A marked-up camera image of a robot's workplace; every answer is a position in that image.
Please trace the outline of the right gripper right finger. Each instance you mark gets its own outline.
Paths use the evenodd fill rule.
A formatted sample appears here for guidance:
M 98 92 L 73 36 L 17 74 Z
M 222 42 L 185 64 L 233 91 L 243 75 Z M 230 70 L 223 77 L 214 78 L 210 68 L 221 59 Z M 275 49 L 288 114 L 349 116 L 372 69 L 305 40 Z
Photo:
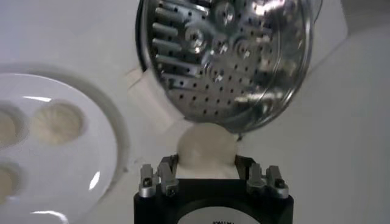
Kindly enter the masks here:
M 282 178 L 279 166 L 269 166 L 263 174 L 259 163 L 252 158 L 240 155 L 235 157 L 235 166 L 239 178 L 246 181 L 249 194 L 279 199 L 289 197 L 289 187 Z

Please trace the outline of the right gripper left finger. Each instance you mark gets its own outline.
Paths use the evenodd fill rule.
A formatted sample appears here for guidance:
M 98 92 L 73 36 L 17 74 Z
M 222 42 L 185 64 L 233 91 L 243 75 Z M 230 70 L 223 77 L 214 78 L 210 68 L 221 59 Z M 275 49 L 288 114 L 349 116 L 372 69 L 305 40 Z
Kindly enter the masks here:
M 175 196 L 179 191 L 179 180 L 176 178 L 178 161 L 178 155 L 163 157 L 156 172 L 150 164 L 143 164 L 140 169 L 138 195 L 141 198 L 154 197 L 159 185 L 163 195 Z

